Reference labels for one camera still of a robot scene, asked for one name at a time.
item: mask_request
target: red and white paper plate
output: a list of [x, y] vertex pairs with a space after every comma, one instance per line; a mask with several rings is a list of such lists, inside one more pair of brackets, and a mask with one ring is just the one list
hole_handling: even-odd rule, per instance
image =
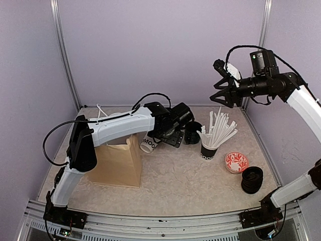
[[249, 160], [242, 153], [230, 152], [225, 156], [225, 164], [231, 173], [238, 174], [249, 167]]

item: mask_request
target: white vent grille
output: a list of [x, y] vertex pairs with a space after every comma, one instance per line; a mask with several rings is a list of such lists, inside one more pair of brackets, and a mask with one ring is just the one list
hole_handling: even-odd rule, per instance
[[[31, 227], [46, 232], [44, 221], [33, 220], [31, 222]], [[59, 233], [60, 228], [48, 225], [48, 230], [51, 234], [54, 234], [54, 233]], [[143, 239], [114, 238], [110, 236], [96, 235], [96, 234], [87, 233], [87, 232], [88, 231], [86, 230], [85, 232], [82, 233], [81, 239], [77, 239], [77, 238], [72, 238], [72, 239], [81, 240], [81, 241], [143, 241]], [[215, 236], [215, 237], [208, 237], [208, 238], [191, 238], [191, 239], [188, 239], [188, 241], [239, 241], [239, 236], [237, 233], [234, 233], [230, 235]]]
[[[38, 230], [46, 231], [45, 222], [40, 222], [40, 221], [35, 221], [35, 220], [33, 220], [33, 221], [31, 222], [31, 227], [36, 228], [36, 229], [38, 229]], [[60, 229], [57, 228], [57, 227], [51, 227], [50, 225], [48, 225], [48, 231], [49, 231], [49, 233], [51, 233], [51, 234], [54, 234], [55, 232], [56, 232], [56, 233], [59, 233], [59, 230], [60, 230]]]
[[[112, 237], [94, 235], [94, 234], [90, 234], [90, 233], [83, 233], [82, 240], [83, 241], [134, 241], [134, 240], [142, 241], [143, 239], [112, 238]], [[238, 236], [238, 234], [230, 234], [230, 235], [224, 235], [224, 236], [210, 237], [207, 239], [192, 238], [192, 239], [188, 239], [188, 240], [189, 241], [239, 241], [239, 236]]]

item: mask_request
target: white robotic arm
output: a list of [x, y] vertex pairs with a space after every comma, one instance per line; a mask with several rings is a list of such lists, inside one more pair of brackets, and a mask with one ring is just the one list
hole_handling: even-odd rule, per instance
[[149, 137], [178, 148], [184, 135], [182, 127], [193, 119], [193, 113], [184, 103], [165, 108], [158, 102], [109, 117], [87, 120], [84, 115], [78, 116], [69, 141], [66, 166], [57, 173], [54, 188], [47, 194], [44, 219], [67, 226], [73, 220], [74, 227], [84, 227], [87, 215], [70, 211], [67, 205], [80, 178], [97, 164], [95, 147], [120, 137], [147, 132]]
[[[229, 51], [229, 54], [234, 49], [243, 47], [256, 48], [257, 46], [236, 46]], [[234, 104], [241, 106], [244, 97], [254, 100], [256, 96], [266, 95], [268, 102], [264, 105], [269, 105], [271, 103], [269, 96], [273, 99], [278, 96], [296, 110], [321, 143], [321, 106], [318, 99], [314, 98], [299, 73], [289, 64], [274, 55], [271, 50], [257, 48], [262, 51], [250, 54], [255, 77], [236, 78], [233, 73], [237, 73], [238, 70], [228, 68], [229, 54], [226, 60], [228, 64], [222, 60], [214, 62], [215, 70], [224, 78], [214, 85], [220, 91], [213, 94], [210, 99], [233, 108]], [[287, 64], [295, 73], [280, 74], [275, 57]], [[247, 228], [275, 221], [276, 218], [280, 219], [280, 207], [291, 201], [305, 198], [317, 189], [321, 190], [321, 161], [293, 182], [268, 194], [261, 200], [260, 209], [241, 213], [242, 226]]]
[[[125, 115], [125, 113], [118, 113], [112, 115], [114, 119], [106, 122], [98, 122], [106, 119], [91, 118], [88, 123], [89, 129], [92, 130], [92, 140], [94, 147], [98, 147], [108, 141], [125, 137], [139, 132], [149, 132], [154, 129], [155, 118], [151, 115], [152, 112], [147, 107], [140, 107], [135, 113], [116, 118], [117, 116]], [[80, 178], [85, 175], [87, 171], [81, 172], [77, 168], [70, 168], [69, 157], [66, 157], [65, 162], [68, 162], [61, 175], [60, 181], [52, 190], [51, 201], [55, 207], [66, 207], [69, 198], [77, 186]]]
[[[304, 119], [321, 143], [321, 107], [306, 87], [301, 85], [299, 90], [295, 89], [287, 103]], [[276, 190], [271, 196], [271, 201], [275, 207], [282, 207], [317, 189], [309, 172], [306, 172], [293, 182]]]

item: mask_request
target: white paper cup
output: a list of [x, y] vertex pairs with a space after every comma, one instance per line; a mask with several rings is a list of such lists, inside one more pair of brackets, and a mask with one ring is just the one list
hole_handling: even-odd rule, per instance
[[140, 143], [140, 148], [146, 153], [151, 153], [157, 145], [158, 143], [154, 142], [154, 140], [146, 134]]

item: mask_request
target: lavender backdrop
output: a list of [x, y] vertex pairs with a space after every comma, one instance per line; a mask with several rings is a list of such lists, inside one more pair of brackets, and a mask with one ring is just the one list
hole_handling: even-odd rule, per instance
[[[42, 139], [76, 114], [49, 1], [1, 1], [0, 73], [0, 239], [14, 240], [48, 172]], [[65, 131], [48, 141], [50, 156]]]
[[[73, 77], [82, 104], [134, 104], [149, 92], [173, 103], [213, 104], [214, 60], [257, 44], [264, 0], [60, 1]], [[231, 56], [244, 75], [246, 51]]]
[[[273, 1], [266, 48], [272, 49], [296, 68], [321, 97], [321, 1]], [[280, 70], [289, 72], [280, 64]], [[321, 158], [320, 143], [295, 111], [281, 100], [270, 106], [251, 103], [249, 115], [264, 140], [286, 184], [309, 170]], [[314, 241], [321, 236], [321, 194], [315, 192], [300, 202]]]

